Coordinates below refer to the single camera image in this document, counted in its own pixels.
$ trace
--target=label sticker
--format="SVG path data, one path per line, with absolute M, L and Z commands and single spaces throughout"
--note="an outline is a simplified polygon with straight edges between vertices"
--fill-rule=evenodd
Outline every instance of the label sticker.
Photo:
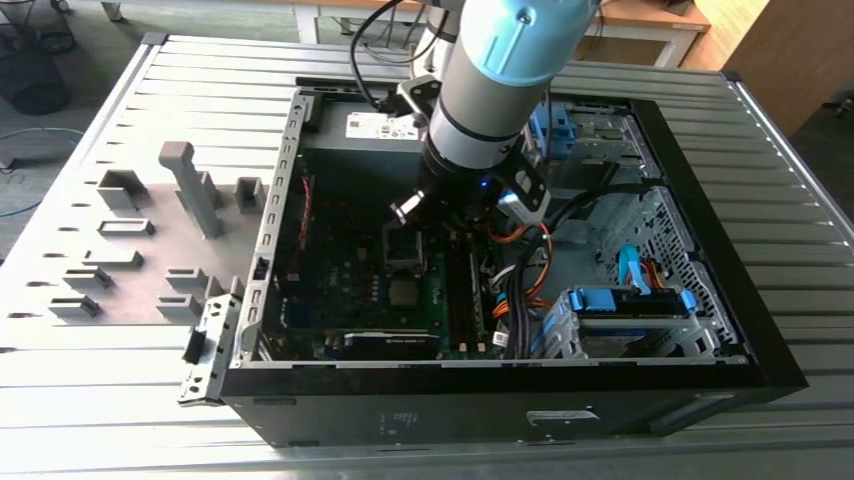
M 418 140 L 412 117 L 391 118 L 383 113 L 354 112 L 347 115 L 347 138 Z

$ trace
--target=black cable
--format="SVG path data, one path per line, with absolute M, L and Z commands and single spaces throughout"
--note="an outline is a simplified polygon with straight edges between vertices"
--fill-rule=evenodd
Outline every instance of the black cable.
M 395 33 L 395 17 L 398 16 L 398 7 L 391 9 L 391 20 L 388 21 L 388 36 L 386 37 L 386 48 L 391 47 L 391 36 Z
M 592 39 L 590 43 L 587 43 L 587 49 L 584 54 L 578 57 L 578 60 L 586 60 L 596 48 L 599 48 L 599 44 L 602 43 L 602 38 L 604 38 L 604 10 L 602 10 L 602 4 L 599 4 L 598 8 L 599 12 L 599 22 L 596 23 L 596 30 L 592 34 Z
M 330 17 L 332 19 L 332 21 L 335 23 L 338 23 L 338 26 L 344 28 L 344 24 L 338 20 L 338 18 L 335 17 Z M 358 27 L 359 25 L 362 25 L 364 23 L 364 20 L 362 21 L 362 23 L 355 23 L 352 20 L 347 20 L 347 23 L 350 23 L 351 27 Z
M 371 24 L 376 21 L 379 17 L 383 16 L 383 14 L 388 10 L 395 8 L 400 3 L 403 3 L 403 0 L 388 0 L 388 3 L 386 3 L 386 5 L 383 5 L 376 9 L 376 11 L 371 14 L 371 16 L 364 20 L 364 23 L 359 27 L 359 30 L 356 30 L 356 33 L 352 36 L 352 41 L 350 42 L 350 69 L 352 70 L 352 76 L 356 80 L 356 86 L 359 87 L 362 96 L 364 97 L 364 100 L 368 102 L 368 105 L 371 105 L 371 107 L 375 110 L 379 110 L 379 104 L 376 103 L 376 99 L 374 98 L 374 95 L 371 95 L 371 92 L 364 86 L 364 79 L 362 78 L 362 72 L 359 71 L 359 64 L 356 62 L 356 47 L 359 46 L 359 40 L 362 39 L 362 36 L 364 35 L 364 32 L 367 31 Z
M 436 41 L 439 40 L 439 35 L 442 35 L 442 30 L 444 29 L 444 23 L 446 23 L 447 19 L 448 19 L 448 12 L 446 11 L 444 15 L 442 16 L 442 22 L 439 22 L 439 29 L 436 30 L 436 34 L 432 36 L 432 39 L 430 40 L 430 43 L 424 47 L 424 50 L 422 50 L 422 52 L 419 54 L 416 54 L 412 58 L 407 58 L 406 60 L 392 60 L 391 58 L 383 57 L 379 53 L 376 53 L 368 47 L 367 44 L 364 45 L 364 49 L 368 51 L 371 56 L 374 58 L 376 58 L 380 62 L 391 63 L 391 64 L 395 64 L 395 65 L 410 64 L 410 63 L 415 62 L 419 58 L 422 58 L 424 55 L 427 55 L 427 52 L 430 52 L 430 49 L 436 44 Z
M 400 44 L 400 48 L 406 48 L 406 46 L 410 44 L 410 38 L 412 38 L 412 33 L 415 32 L 415 28 L 418 28 L 418 22 L 422 21 L 424 10 L 427 10 L 427 5 L 422 5 L 422 9 L 418 11 L 418 16 L 415 17 L 412 25 L 410 25 L 410 30 L 406 32 L 406 37 L 403 39 L 403 43 Z

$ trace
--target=metal slot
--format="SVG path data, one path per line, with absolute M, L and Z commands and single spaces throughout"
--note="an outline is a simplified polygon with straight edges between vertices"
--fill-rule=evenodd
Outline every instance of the metal slot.
M 97 226 L 97 233 L 105 237 L 151 236 L 155 233 L 155 226 L 145 218 L 104 220 Z
M 97 303 L 85 295 L 57 297 L 51 299 L 48 310 L 59 318 L 92 318 L 100 312 Z
M 97 266 L 69 268 L 63 274 L 63 281 L 76 289 L 107 288 L 111 284 L 109 275 Z
M 97 267 L 139 267 L 143 256 L 136 250 L 116 250 L 111 252 L 85 252 L 81 263 Z

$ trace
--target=side panel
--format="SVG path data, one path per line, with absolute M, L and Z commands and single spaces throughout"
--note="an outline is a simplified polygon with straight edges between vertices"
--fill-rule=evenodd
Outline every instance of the side panel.
M 691 390 L 607 393 L 228 397 L 272 446 L 562 442 L 648 434 L 650 423 L 691 405 Z M 703 403 L 703 416 L 743 403 Z

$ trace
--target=wire bundle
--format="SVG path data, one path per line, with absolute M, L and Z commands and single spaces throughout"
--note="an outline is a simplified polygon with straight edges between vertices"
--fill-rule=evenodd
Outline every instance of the wire bundle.
M 639 184 L 639 183 L 627 183 L 627 184 L 614 184 L 608 185 L 592 190 L 587 190 L 572 197 L 558 209 L 558 211 L 551 215 L 548 221 L 539 226 L 544 232 L 554 232 L 560 228 L 564 224 L 566 220 L 571 218 L 571 216 L 583 209 L 587 205 L 590 205 L 595 200 L 600 197 L 616 194 L 616 193 L 627 193 L 627 194 L 643 194 L 650 189 L 650 186 Z M 534 256 L 534 252 L 540 248 L 543 242 L 548 244 L 550 250 L 550 258 L 552 252 L 551 246 L 551 235 L 536 236 L 528 242 L 527 248 L 523 254 L 519 256 L 516 263 L 512 268 L 512 272 L 510 275 L 510 279 L 507 282 L 507 311 L 503 313 L 508 317 L 508 326 L 510 326 L 510 340 L 511 344 L 508 344 L 507 350 L 508 353 L 514 355 L 516 359 L 528 358 L 528 345 L 530 345 L 530 328 L 531 328 L 531 318 L 528 313 L 528 308 L 526 305 L 526 299 L 528 298 L 528 294 L 539 294 L 542 290 L 542 283 L 544 281 L 546 275 L 548 274 L 547 269 L 543 269 L 540 272 L 540 278 L 538 278 L 538 282 L 534 284 L 534 287 L 527 291 L 523 290 L 523 271 L 527 266 L 531 257 Z M 503 309 L 494 311 L 494 313 L 502 313 Z

